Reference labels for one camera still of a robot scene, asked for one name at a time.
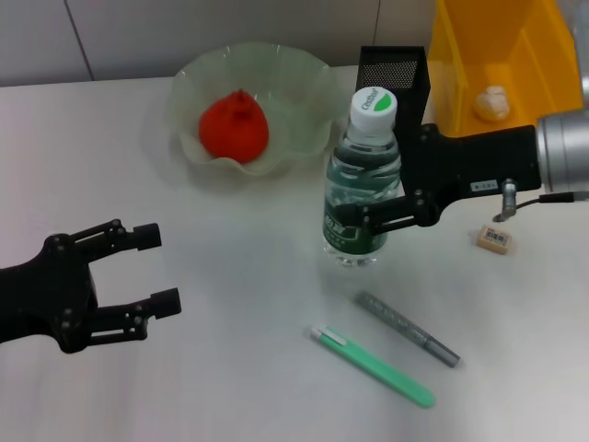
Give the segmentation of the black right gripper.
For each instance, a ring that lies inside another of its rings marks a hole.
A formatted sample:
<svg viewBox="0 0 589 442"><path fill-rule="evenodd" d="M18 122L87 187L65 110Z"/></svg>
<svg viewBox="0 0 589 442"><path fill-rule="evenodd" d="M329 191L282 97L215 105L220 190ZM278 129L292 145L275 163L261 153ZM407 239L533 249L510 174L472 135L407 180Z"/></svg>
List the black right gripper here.
<svg viewBox="0 0 589 442"><path fill-rule="evenodd" d="M338 220L380 235L407 227L431 227L460 200L500 195L505 181L519 192L541 186L533 125L466 137L448 137L424 124L400 137L405 196L380 203L340 204Z"/></svg>

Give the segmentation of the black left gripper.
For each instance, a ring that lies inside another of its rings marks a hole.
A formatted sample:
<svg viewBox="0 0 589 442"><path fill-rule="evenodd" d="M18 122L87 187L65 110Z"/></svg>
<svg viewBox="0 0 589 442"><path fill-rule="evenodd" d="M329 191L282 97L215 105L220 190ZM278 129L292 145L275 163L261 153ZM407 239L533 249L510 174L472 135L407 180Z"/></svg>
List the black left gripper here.
<svg viewBox="0 0 589 442"><path fill-rule="evenodd" d="M89 345L145 340L150 318L180 314L179 290L98 308L86 261L161 245L158 224L127 230L120 219L71 237L56 234L46 238L30 261L1 270L1 342L43 335L53 338L64 353L73 354ZM96 308L89 315L88 330L87 314Z"/></svg>

